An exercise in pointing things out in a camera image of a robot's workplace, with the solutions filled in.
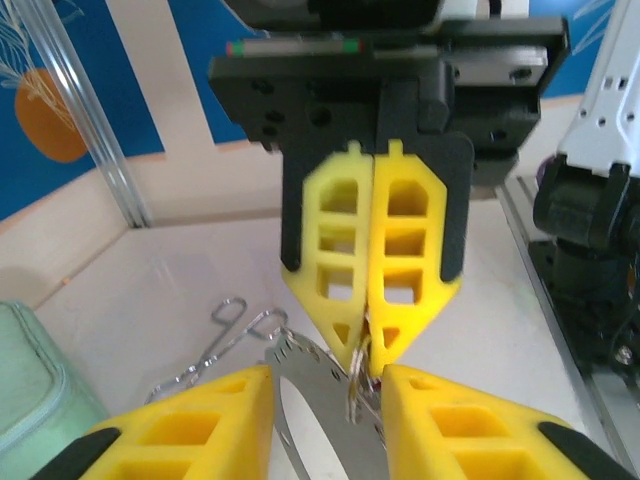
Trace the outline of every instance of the white table surface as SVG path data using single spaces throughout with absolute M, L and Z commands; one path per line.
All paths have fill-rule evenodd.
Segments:
M 37 314 L 115 415 L 141 406 L 156 383 L 199 357 L 220 328 L 209 315 L 228 296 L 247 299 L 247 321 L 264 308 L 285 309 L 291 328 L 325 346 L 282 282 L 278 256 L 278 219 L 130 231 Z M 255 364 L 265 347 L 246 338 L 205 379 Z M 589 433 L 495 200 L 471 205 L 461 293 L 399 363 L 544 410 Z M 292 390 L 297 394 L 284 390 L 285 411 L 312 478 L 345 478 Z M 296 478 L 277 440 L 270 477 Z

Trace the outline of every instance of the yellow foam gripper pad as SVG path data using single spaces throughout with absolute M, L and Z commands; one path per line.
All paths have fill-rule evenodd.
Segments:
M 376 155 L 369 245 L 370 374 L 381 375 L 449 303 L 441 280 L 447 188 L 402 142 Z
M 382 420 L 391 480 L 585 480 L 538 430 L 556 417 L 388 365 Z
M 305 180 L 300 268 L 282 276 L 342 367 L 360 340 L 366 303 L 373 159 L 357 142 Z
M 266 479 L 273 429 L 267 366 L 114 417 L 120 437 L 82 480 Z

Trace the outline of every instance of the screw hole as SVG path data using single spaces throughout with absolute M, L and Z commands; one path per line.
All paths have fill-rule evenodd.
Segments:
M 273 93 L 273 85 L 266 80 L 254 80 L 251 82 L 251 88 L 263 95 L 271 95 Z
M 277 110 L 270 110 L 264 114 L 264 118 L 267 119 L 268 122 L 273 123 L 282 123 L 284 122 L 284 114 Z
M 331 123 L 331 112 L 328 108 L 318 107 L 311 112 L 309 120 L 315 127 L 326 127 Z
M 266 125 L 262 128 L 262 133 L 264 133 L 267 137 L 275 137 L 278 135 L 278 130 L 271 125 Z
M 491 132 L 489 134 L 489 136 L 491 137 L 491 141 L 493 143 L 496 142 L 501 142 L 503 140 L 505 140 L 507 138 L 507 132 L 505 132 L 504 130 L 494 130 L 493 132 Z
M 513 83 L 522 83 L 529 80 L 531 75 L 533 75 L 533 71 L 528 67 L 516 68 L 509 73 L 509 80 Z

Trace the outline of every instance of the transparent acrylic rod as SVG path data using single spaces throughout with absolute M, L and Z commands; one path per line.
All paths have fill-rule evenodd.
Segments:
M 149 214 L 131 178 L 120 144 L 53 2 L 14 0 L 12 3 L 127 223 L 132 228 L 149 227 Z

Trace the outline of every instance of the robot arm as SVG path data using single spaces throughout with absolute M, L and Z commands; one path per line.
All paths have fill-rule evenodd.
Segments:
M 640 3 L 619 0 L 584 100 L 534 205 L 546 232 L 600 253 L 638 249 Z
M 584 99 L 533 210 L 538 228 L 556 238 L 547 286 L 576 361 L 632 376 L 640 371 L 638 18 L 640 2 L 616 2 Z M 579 307 L 567 309 L 568 301 Z
M 640 177 L 640 2 L 618 0 L 575 120 L 560 143 L 567 165 Z

